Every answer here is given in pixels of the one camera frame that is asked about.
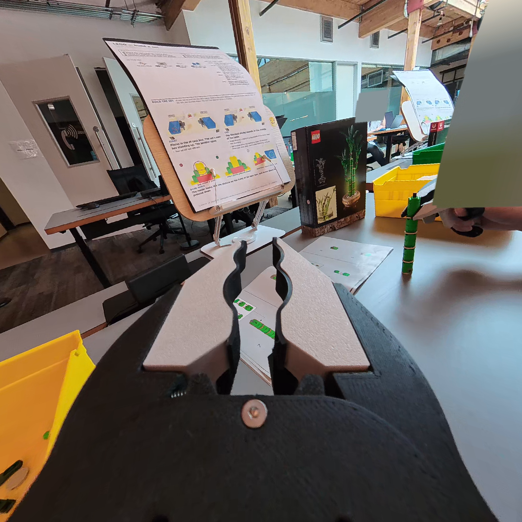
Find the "person's right hand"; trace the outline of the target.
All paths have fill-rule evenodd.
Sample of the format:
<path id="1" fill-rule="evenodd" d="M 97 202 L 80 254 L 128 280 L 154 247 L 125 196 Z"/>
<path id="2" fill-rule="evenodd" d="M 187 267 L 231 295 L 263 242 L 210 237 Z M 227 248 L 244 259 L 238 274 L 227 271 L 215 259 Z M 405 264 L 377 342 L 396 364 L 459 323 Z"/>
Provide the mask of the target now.
<path id="1" fill-rule="evenodd" d="M 484 207 L 448 208 L 439 212 L 443 225 L 465 237 L 477 237 L 483 229 L 477 225 L 485 211 Z"/>

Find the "grey desk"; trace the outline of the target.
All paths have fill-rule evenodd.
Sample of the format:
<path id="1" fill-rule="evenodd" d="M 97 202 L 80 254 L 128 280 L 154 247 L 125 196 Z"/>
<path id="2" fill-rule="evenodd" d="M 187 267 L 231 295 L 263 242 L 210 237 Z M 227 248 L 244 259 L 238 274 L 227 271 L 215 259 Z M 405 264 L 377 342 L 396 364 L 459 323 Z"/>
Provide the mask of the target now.
<path id="1" fill-rule="evenodd" d="M 10 521 L 521 521 L 521 239 L 417 240 L 354 296 L 366 372 L 218 393 L 143 362 L 182 287 L 115 340 Z"/>

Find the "green plastic bin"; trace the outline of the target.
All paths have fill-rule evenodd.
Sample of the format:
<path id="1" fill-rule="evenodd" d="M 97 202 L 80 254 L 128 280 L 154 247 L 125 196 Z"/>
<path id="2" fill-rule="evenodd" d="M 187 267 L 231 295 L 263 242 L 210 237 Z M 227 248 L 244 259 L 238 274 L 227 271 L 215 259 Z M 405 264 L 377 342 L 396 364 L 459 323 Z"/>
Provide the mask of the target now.
<path id="1" fill-rule="evenodd" d="M 417 149 L 412 153 L 413 165 L 440 164 L 445 143 Z"/>

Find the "person's right forearm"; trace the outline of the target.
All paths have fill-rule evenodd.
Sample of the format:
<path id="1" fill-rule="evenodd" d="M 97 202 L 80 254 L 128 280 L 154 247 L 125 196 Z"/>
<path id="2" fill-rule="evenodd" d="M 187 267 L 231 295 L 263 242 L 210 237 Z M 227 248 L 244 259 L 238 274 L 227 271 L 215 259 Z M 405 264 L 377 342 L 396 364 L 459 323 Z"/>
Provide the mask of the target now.
<path id="1" fill-rule="evenodd" d="M 521 231 L 521 207 L 486 207 L 479 226 L 484 230 Z"/>

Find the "black bamboo toy set box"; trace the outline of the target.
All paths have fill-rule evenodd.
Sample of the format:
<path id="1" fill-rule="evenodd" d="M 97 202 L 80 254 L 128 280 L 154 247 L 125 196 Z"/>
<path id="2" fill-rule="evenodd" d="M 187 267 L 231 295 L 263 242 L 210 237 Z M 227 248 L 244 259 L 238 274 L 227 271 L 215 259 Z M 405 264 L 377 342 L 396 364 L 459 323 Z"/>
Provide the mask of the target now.
<path id="1" fill-rule="evenodd" d="M 351 118 L 292 131 L 301 228 L 310 237 L 365 217 L 367 125 Z"/>

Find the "green toy bamboo stalk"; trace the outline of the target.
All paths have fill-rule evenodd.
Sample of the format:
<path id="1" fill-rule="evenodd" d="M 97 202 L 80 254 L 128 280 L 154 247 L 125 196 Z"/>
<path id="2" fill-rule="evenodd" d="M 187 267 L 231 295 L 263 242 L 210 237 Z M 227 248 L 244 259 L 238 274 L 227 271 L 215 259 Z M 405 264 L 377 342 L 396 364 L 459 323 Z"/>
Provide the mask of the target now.
<path id="1" fill-rule="evenodd" d="M 413 272 L 414 253 L 417 239 L 418 222 L 414 219 L 416 213 L 420 210 L 421 202 L 417 193 L 413 193 L 408 199 L 408 205 L 403 211 L 402 216 L 406 219 L 405 236 L 403 243 L 402 255 L 402 274 L 411 276 Z"/>

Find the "black keyboard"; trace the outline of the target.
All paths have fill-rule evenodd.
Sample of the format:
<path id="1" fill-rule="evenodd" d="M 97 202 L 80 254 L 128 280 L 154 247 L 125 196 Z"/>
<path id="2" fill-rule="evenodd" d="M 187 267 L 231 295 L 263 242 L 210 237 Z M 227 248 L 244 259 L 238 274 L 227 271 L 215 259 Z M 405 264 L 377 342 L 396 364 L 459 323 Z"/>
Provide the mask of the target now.
<path id="1" fill-rule="evenodd" d="M 109 198 L 99 199 L 99 200 L 95 200 L 95 201 L 90 201 L 88 203 L 80 204 L 80 205 L 77 205 L 76 208 L 81 209 L 81 210 L 94 210 L 96 208 L 99 208 L 101 205 L 115 203 L 115 202 L 120 202 L 122 200 L 134 198 L 137 194 L 138 194 L 138 192 L 136 192 L 136 191 L 128 192 L 126 194 L 122 194 L 122 195 L 118 195 L 118 196 L 113 196 L 113 197 L 109 197 Z"/>

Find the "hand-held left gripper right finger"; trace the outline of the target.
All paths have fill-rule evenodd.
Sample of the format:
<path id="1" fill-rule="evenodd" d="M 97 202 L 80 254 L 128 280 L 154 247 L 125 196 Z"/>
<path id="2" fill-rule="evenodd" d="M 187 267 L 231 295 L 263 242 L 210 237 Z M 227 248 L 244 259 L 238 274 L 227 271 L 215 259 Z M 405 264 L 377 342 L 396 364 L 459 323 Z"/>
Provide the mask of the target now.
<path id="1" fill-rule="evenodd" d="M 275 395 L 292 395 L 306 375 L 366 372 L 369 359 L 329 277 L 282 239 L 272 240 L 275 344 L 269 356 Z"/>

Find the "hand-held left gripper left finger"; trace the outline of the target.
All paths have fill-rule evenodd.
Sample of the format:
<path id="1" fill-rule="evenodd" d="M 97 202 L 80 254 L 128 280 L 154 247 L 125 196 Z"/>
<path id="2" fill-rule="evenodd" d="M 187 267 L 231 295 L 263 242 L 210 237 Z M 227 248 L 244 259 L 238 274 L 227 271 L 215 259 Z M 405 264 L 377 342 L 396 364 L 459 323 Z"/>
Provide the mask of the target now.
<path id="1" fill-rule="evenodd" d="M 147 371 L 205 374 L 230 394 L 240 359 L 238 311 L 247 243 L 235 241 L 188 278 L 143 362 Z"/>

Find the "yellow plastic bin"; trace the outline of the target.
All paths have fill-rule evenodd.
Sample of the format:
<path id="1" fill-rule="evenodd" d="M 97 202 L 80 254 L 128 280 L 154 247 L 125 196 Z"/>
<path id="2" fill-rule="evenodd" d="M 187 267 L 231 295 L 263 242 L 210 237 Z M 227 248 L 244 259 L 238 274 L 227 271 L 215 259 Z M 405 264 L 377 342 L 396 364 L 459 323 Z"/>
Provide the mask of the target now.
<path id="1" fill-rule="evenodd" d="M 7 491 L 1 486 L 1 521 L 10 518 L 40 474 L 94 369 L 78 330 L 1 363 L 1 473 L 16 460 L 29 468 L 20 487 Z"/>
<path id="2" fill-rule="evenodd" d="M 401 218 L 408 199 L 435 180 L 440 164 L 396 166 L 373 182 L 376 217 Z"/>

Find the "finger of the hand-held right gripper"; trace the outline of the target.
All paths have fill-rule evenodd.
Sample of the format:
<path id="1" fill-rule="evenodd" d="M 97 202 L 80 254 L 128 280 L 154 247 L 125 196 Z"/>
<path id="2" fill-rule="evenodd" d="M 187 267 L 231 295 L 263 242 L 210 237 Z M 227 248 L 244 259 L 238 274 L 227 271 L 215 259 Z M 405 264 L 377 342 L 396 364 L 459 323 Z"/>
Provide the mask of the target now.
<path id="1" fill-rule="evenodd" d="M 425 186 L 423 186 L 420 191 L 415 192 L 413 194 L 414 197 L 414 207 L 423 207 L 423 206 L 429 206 L 429 207 L 436 207 L 434 205 L 434 192 L 436 188 L 436 179 L 433 179 L 429 181 Z"/>
<path id="2" fill-rule="evenodd" d="M 403 210 L 401 217 L 407 218 L 411 214 L 410 217 L 414 220 L 423 220 L 425 223 L 431 223 L 438 219 L 440 212 L 442 212 L 442 209 L 439 209 L 437 206 L 433 204 L 414 204 L 412 205 L 412 210 L 416 210 L 417 212 L 415 214 L 411 212 L 408 213 L 408 207 L 406 207 Z"/>

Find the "black office chair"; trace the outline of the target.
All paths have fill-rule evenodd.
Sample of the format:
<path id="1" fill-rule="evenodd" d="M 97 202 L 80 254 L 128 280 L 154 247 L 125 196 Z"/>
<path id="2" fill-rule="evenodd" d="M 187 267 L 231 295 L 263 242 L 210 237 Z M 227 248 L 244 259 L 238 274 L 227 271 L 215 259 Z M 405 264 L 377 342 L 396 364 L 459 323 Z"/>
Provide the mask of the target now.
<path id="1" fill-rule="evenodd" d="M 183 235 L 186 238 L 186 241 L 179 244 L 181 250 L 189 250 L 199 245 L 199 241 L 192 239 L 190 234 L 188 233 L 183 218 L 179 215 L 177 208 L 173 203 L 165 202 L 161 204 L 157 204 L 154 206 L 151 212 L 146 212 L 144 215 L 140 215 L 140 217 L 146 217 L 147 221 L 144 223 L 145 228 L 150 230 L 153 225 L 158 226 L 158 230 L 150 235 L 147 239 L 145 239 L 142 243 L 138 245 L 137 252 L 142 253 L 143 247 L 145 244 L 150 241 L 156 241 L 157 238 L 160 239 L 160 247 L 159 254 L 164 254 L 164 242 L 167 239 L 168 234 L 172 235 Z M 171 218 L 179 218 L 179 222 L 181 224 L 181 228 L 173 228 L 169 224 L 169 220 Z"/>

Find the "printed guide sheet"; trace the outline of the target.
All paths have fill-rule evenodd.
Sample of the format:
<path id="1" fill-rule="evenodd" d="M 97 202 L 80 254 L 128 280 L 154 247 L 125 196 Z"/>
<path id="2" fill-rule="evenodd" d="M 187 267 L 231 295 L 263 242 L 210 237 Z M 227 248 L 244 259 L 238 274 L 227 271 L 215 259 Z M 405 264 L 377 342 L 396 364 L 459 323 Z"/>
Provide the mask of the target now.
<path id="1" fill-rule="evenodd" d="M 217 48 L 105 38 L 134 82 L 194 211 L 290 181 L 278 123 Z"/>
<path id="2" fill-rule="evenodd" d="M 421 125 L 453 117 L 452 98 L 430 70 L 393 70 L 393 75 L 406 89 Z"/>

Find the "black toy bar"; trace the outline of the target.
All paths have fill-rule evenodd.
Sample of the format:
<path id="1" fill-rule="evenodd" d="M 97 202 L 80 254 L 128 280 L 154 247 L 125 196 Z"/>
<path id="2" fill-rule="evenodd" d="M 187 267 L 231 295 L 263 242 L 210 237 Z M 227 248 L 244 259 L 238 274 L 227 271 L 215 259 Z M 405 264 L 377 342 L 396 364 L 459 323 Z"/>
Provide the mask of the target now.
<path id="1" fill-rule="evenodd" d="M 1 473 L 0 485 L 2 486 L 11 476 L 23 467 L 22 460 L 16 460 Z"/>

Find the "white paper notice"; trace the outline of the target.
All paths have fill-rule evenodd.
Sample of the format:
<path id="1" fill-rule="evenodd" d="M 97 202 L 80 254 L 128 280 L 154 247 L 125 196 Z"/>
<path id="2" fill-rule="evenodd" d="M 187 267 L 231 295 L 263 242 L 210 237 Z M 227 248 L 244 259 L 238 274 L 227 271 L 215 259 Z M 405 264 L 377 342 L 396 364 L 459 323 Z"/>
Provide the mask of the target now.
<path id="1" fill-rule="evenodd" d="M 8 144 L 17 158 L 21 160 L 41 156 L 40 149 L 34 139 L 9 141 Z"/>

